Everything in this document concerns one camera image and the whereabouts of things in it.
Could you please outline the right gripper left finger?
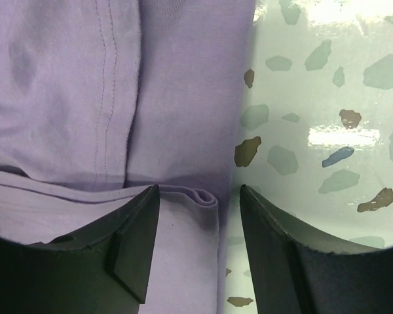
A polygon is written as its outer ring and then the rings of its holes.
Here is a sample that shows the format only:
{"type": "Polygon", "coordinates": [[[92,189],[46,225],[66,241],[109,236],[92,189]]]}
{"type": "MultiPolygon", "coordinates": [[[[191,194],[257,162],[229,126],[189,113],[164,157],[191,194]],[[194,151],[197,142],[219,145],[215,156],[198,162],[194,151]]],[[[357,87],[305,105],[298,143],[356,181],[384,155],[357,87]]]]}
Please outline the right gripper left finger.
{"type": "Polygon", "coordinates": [[[137,313],[145,303],[160,191],[49,243],[0,237],[0,313],[137,313]]]}

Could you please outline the lilac polo shirt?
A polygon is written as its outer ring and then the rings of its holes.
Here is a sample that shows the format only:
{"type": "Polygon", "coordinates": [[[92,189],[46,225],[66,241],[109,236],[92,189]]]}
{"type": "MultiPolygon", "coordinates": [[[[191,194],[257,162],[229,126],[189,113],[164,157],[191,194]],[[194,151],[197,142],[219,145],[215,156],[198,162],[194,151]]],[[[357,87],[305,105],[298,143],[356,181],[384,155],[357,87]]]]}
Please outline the lilac polo shirt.
{"type": "Polygon", "coordinates": [[[254,1],[0,1],[0,237],[160,191],[137,313],[221,313],[254,1]]]}

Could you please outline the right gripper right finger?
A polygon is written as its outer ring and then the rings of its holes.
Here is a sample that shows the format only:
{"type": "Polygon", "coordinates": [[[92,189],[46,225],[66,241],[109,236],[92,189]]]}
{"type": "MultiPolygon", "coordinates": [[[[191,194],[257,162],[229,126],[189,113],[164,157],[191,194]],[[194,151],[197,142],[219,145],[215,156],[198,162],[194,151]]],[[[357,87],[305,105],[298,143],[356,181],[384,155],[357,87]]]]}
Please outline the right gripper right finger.
{"type": "Polygon", "coordinates": [[[240,214],[259,313],[393,313],[393,247],[323,232],[246,185],[240,214]]]}

